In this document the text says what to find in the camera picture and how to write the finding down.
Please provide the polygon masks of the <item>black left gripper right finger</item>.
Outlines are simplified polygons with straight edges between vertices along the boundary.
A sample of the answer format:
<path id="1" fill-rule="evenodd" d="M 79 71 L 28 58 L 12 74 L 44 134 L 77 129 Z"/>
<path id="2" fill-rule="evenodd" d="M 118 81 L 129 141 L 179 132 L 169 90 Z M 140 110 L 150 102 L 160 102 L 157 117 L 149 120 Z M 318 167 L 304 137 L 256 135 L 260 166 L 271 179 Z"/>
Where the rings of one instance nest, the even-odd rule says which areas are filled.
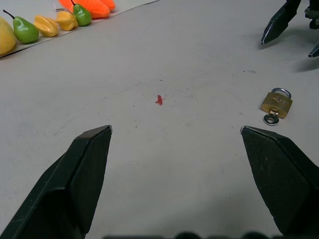
<path id="1" fill-rule="evenodd" d="M 255 184 L 284 237 L 319 237 L 319 168 L 292 140 L 243 126 L 241 135 Z"/>

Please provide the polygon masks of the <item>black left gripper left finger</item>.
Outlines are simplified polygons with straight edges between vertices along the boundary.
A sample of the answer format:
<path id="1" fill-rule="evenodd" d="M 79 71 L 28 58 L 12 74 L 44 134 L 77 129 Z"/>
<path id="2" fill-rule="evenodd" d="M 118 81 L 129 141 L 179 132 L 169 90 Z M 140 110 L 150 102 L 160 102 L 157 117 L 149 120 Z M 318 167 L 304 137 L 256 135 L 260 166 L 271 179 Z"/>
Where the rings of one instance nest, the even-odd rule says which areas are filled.
<path id="1" fill-rule="evenodd" d="M 83 239 L 103 187 L 110 125 L 77 136 L 39 178 L 2 239 Z"/>

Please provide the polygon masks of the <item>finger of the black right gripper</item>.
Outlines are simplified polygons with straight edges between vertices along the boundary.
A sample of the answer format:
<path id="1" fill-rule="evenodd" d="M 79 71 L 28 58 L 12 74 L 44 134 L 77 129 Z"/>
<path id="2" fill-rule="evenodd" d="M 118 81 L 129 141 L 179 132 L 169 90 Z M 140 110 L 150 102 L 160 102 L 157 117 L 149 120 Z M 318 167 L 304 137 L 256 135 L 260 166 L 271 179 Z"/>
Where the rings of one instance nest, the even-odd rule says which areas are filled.
<path id="1" fill-rule="evenodd" d="M 287 0 L 285 4 L 272 16 L 261 38 L 261 44 L 265 45 L 277 39 L 288 27 L 289 22 L 297 14 L 301 0 Z"/>
<path id="2" fill-rule="evenodd" d="M 316 43 L 316 45 L 313 47 L 311 52 L 308 54 L 308 57 L 315 58 L 319 56 L 319 41 Z"/>

